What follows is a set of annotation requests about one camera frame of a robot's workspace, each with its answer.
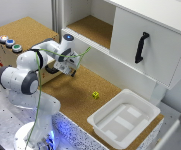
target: round knob on box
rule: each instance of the round knob on box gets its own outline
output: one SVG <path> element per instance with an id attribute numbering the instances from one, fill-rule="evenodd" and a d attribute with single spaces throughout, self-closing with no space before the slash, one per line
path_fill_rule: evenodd
<path id="1" fill-rule="evenodd" d="M 0 43 L 5 44 L 8 39 L 9 39 L 8 36 L 2 35 L 0 36 Z"/>
<path id="2" fill-rule="evenodd" d="M 12 46 L 12 51 L 14 53 L 20 53 L 20 52 L 22 52 L 22 46 L 19 44 L 15 44 Z"/>
<path id="3" fill-rule="evenodd" d="M 14 40 L 12 40 L 12 39 L 8 39 L 7 41 L 6 41 L 6 47 L 7 48 L 12 48 L 12 46 L 15 44 L 15 41 Z"/>

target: white wall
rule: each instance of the white wall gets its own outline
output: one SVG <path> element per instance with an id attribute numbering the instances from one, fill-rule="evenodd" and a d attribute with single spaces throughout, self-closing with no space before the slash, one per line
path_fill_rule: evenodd
<path id="1" fill-rule="evenodd" d="M 181 112 L 181 80 L 173 89 L 167 91 L 163 102 Z"/>
<path id="2" fill-rule="evenodd" d="M 52 29 L 51 0 L 0 0 L 0 26 L 27 16 Z"/>

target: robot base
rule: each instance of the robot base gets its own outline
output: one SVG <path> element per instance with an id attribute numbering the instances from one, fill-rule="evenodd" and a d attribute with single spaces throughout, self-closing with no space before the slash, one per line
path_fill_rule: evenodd
<path id="1" fill-rule="evenodd" d="M 31 148 L 29 144 L 27 148 L 25 149 L 26 141 L 24 140 L 24 138 L 27 136 L 27 133 L 30 131 L 33 125 L 34 125 L 34 122 L 25 124 L 16 132 L 15 137 L 14 137 L 14 150 L 39 150 L 39 147 L 37 145 Z M 57 147 L 59 144 L 59 139 L 56 141 L 58 141 L 58 143 L 55 143 L 55 146 Z"/>

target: black handle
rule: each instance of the black handle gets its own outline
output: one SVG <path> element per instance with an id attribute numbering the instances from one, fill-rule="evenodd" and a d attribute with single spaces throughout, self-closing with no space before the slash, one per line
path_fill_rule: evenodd
<path id="1" fill-rule="evenodd" d="M 53 67 L 52 69 L 49 68 L 48 65 L 45 66 L 45 69 L 46 69 L 46 71 L 47 71 L 48 73 L 50 73 L 50 74 L 55 74 L 55 73 L 57 73 L 57 72 L 59 71 L 58 69 L 56 69 L 56 68 L 54 68 L 54 67 Z"/>
<path id="2" fill-rule="evenodd" d="M 150 35 L 146 32 L 143 32 L 143 36 L 141 37 L 140 41 L 139 41 L 139 45 L 137 48 L 137 53 L 136 53 L 136 57 L 135 57 L 135 63 L 138 64 L 139 62 L 141 62 L 143 60 L 143 57 L 141 57 L 141 53 L 143 50 L 143 45 L 144 45 L 144 40 L 146 38 L 148 38 Z"/>

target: brown work surface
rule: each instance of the brown work surface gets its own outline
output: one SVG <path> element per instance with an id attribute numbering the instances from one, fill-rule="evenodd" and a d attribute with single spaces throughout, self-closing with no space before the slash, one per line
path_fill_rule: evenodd
<path id="1" fill-rule="evenodd" d="M 58 34 L 32 18 L 26 17 L 0 27 L 0 36 L 2 35 L 14 39 L 16 44 L 20 44 L 25 51 L 34 44 Z"/>
<path id="2" fill-rule="evenodd" d="M 67 27 L 110 49 L 112 25 L 93 16 L 88 16 Z"/>
<path id="3" fill-rule="evenodd" d="M 92 126 L 87 123 L 87 118 L 121 92 L 121 89 L 81 66 L 74 78 L 61 74 L 44 84 L 42 90 L 61 102 L 60 111 L 62 113 L 110 150 L 113 149 L 94 133 Z M 94 91 L 100 94 L 100 98 L 97 100 L 92 97 Z M 127 150 L 135 150 L 162 119 L 163 116 L 159 115 Z"/>

